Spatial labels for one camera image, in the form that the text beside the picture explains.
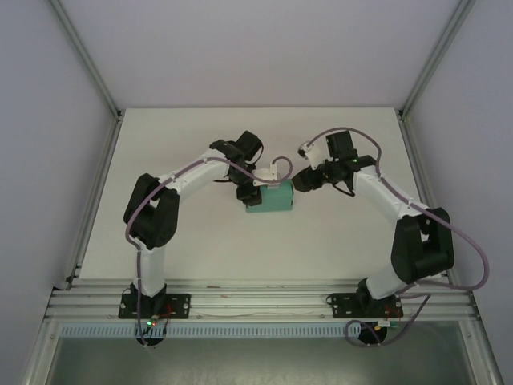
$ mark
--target white platform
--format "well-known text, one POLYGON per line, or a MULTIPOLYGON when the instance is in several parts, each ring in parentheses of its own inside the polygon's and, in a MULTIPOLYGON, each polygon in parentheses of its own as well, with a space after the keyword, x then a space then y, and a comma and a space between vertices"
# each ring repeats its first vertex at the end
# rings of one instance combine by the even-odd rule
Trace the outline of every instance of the white platform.
MULTIPOLYGON (((80 277, 133 278, 135 251, 124 239, 123 213, 137 178, 158 176, 195 159, 214 140, 244 131, 265 145, 259 164, 289 156, 294 174, 308 163, 298 146, 326 128, 350 126, 383 148, 382 168, 417 196, 392 108, 128 109, 103 190, 80 277)), ((373 146, 353 134, 360 155, 373 146)), ((325 149, 325 142, 319 144, 325 149)), ((280 163, 279 171, 286 172, 280 163)), ((331 186, 295 193, 291 212, 247 214, 232 184, 210 184, 180 206, 165 275, 198 282, 325 282, 363 278, 390 260, 393 230, 363 198, 331 186)))

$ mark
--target glass panel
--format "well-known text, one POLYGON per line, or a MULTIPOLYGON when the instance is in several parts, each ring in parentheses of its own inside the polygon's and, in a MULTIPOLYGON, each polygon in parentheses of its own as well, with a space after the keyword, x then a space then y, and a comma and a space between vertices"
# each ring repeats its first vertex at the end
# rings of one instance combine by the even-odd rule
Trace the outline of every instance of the glass panel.
POLYGON ((392 346, 340 338, 61 338, 52 385, 469 384, 458 324, 417 322, 392 346))

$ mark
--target black mounting bracket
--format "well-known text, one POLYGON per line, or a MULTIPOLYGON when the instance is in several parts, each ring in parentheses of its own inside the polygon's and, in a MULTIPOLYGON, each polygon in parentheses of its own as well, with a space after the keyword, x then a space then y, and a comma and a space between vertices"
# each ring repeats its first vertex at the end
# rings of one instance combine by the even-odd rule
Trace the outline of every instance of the black mounting bracket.
POLYGON ((400 318, 403 316, 401 300, 394 295, 373 300, 365 309, 357 293, 334 293, 327 297, 333 318, 400 318))
MULTIPOLYGON (((147 319, 158 315, 160 319, 188 319, 191 309, 190 294, 166 293, 166 286, 155 296, 141 296, 141 318, 147 319)), ((130 293, 121 295, 118 317, 121 319, 137 318, 137 288, 132 283, 130 293)))

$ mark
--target teal box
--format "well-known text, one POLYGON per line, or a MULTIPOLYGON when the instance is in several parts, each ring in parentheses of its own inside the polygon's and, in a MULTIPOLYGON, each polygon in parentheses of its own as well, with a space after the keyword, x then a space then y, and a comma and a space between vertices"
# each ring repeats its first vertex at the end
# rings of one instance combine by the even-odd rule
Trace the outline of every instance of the teal box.
POLYGON ((294 187, 291 180, 281 182, 278 187, 261 186, 262 204, 246 206, 247 213, 271 213, 292 210, 294 187))

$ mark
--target gray wall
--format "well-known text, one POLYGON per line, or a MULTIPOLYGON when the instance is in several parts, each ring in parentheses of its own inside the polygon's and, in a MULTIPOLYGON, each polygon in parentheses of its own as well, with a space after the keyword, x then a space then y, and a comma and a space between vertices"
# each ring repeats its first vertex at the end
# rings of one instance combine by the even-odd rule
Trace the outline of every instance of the gray wall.
MULTIPOLYGON (((411 123, 439 203, 488 252, 491 278, 476 293, 506 383, 513 383, 513 2, 477 2, 413 111, 411 123)), ((482 273, 455 239, 459 275, 482 273)))
POLYGON ((126 107, 401 107, 458 0, 63 0, 126 107))
POLYGON ((0 4, 0 382, 64 279, 111 117, 40 0, 0 4))

